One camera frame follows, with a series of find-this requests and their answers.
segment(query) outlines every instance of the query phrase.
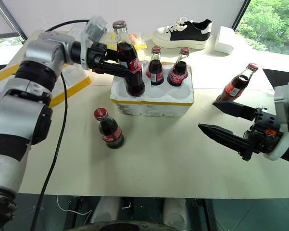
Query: red label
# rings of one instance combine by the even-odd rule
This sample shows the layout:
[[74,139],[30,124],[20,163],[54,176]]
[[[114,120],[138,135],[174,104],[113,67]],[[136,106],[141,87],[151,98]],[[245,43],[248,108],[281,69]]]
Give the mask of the red label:
[[170,79],[174,83],[182,83],[182,81],[186,79],[187,76],[188,76],[188,71],[186,71],[185,74],[183,75],[178,75],[178,74],[175,74],[174,72],[171,72]]
[[152,82],[159,82],[163,78],[163,70],[160,73],[152,74],[149,70],[146,72],[146,75],[151,79]]
[[115,131],[113,135],[101,136],[101,138],[103,141],[112,142],[112,141],[117,140],[120,137],[121,133],[122,133],[121,128],[118,126],[117,130]]
[[235,88],[235,87],[232,85],[232,83],[229,83],[229,84],[226,85],[226,87],[225,87],[226,93],[228,93],[230,96],[233,96],[233,97],[239,97],[244,90],[245,90],[245,89]]
[[133,73],[141,71],[141,64],[138,58],[135,58],[133,61],[129,63],[129,70]]

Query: shoelace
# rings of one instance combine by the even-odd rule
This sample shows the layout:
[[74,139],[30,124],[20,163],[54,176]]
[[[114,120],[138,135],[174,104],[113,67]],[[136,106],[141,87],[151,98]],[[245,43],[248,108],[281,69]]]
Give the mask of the shoelace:
[[173,26],[167,26],[165,31],[166,33],[168,33],[169,31],[173,32],[173,31],[182,31],[186,28],[186,26],[182,26],[185,22],[187,22],[187,18],[186,17],[180,17]]

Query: black cable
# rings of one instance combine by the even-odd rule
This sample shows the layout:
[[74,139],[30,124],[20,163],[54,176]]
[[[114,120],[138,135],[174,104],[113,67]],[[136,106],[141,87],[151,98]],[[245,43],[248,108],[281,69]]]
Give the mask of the black cable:
[[47,184],[49,182],[50,176],[52,174],[52,171],[53,171],[54,166],[55,166],[56,161],[57,161],[57,157],[58,157],[58,153],[59,153],[59,149],[60,149],[60,145],[61,145],[61,141],[62,141],[64,129],[65,129],[65,124],[66,124],[66,117],[67,117],[67,89],[66,89],[65,80],[64,80],[64,77],[63,77],[62,73],[61,73],[61,77],[62,77],[63,86],[64,86],[64,98],[65,98],[65,110],[64,110],[63,124],[62,124],[61,132],[60,132],[58,143],[57,143],[57,148],[56,148],[56,151],[54,153],[54,157],[53,157],[53,161],[52,161],[51,167],[49,169],[49,172],[48,172],[48,175],[47,175],[47,177],[45,179],[42,191],[40,192],[40,195],[39,195],[39,198],[38,198],[38,203],[37,203],[37,206],[36,206],[36,209],[35,209],[35,213],[34,213],[34,217],[33,217],[32,223],[31,223],[31,229],[30,229],[31,231],[35,230],[35,226],[37,224],[38,214],[39,214],[39,211],[40,211],[40,207],[41,207],[41,204],[42,204],[44,193],[45,193],[45,190],[46,190]]
[[88,19],[80,19],[80,20],[72,20],[72,21],[68,21],[68,22],[65,22],[65,23],[60,23],[58,25],[55,25],[51,28],[49,28],[48,30],[46,30],[46,32],[48,31],[53,31],[59,27],[62,27],[62,26],[65,26],[65,25],[68,25],[68,24],[72,24],[72,23],[87,23],[89,20]]

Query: white box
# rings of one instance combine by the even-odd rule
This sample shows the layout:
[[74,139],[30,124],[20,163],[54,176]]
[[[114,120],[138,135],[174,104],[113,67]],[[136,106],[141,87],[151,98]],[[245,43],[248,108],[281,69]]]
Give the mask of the white box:
[[233,29],[221,26],[216,37],[215,51],[230,54],[233,51],[235,32]]
[[164,82],[152,86],[146,71],[149,62],[142,63],[142,78],[145,92],[139,97],[130,96],[126,91],[125,80],[115,76],[111,87],[111,100],[121,113],[127,115],[179,117],[194,103],[191,69],[180,87],[174,87],[167,81],[170,69],[174,64],[163,64]]

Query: black tape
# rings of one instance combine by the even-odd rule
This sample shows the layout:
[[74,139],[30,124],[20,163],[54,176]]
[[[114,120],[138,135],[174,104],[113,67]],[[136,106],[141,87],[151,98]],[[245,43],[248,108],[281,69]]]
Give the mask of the black tape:
[[30,140],[14,135],[0,134],[0,154],[21,161]]

